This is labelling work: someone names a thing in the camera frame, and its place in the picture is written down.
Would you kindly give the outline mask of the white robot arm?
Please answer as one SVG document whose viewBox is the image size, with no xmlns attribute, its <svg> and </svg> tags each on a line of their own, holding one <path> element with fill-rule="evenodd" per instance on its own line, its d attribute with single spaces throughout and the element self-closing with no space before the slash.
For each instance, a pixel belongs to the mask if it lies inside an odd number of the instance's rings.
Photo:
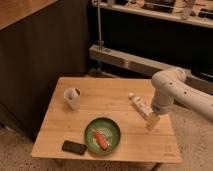
<svg viewBox="0 0 213 171">
<path fill-rule="evenodd" d="M 152 76 L 155 93 L 151 102 L 152 113 L 147 118 L 147 130 L 152 130 L 160 116 L 170 111 L 174 101 L 213 123 L 213 96 L 188 86 L 185 81 L 186 73 L 178 67 L 159 71 Z"/>
</svg>

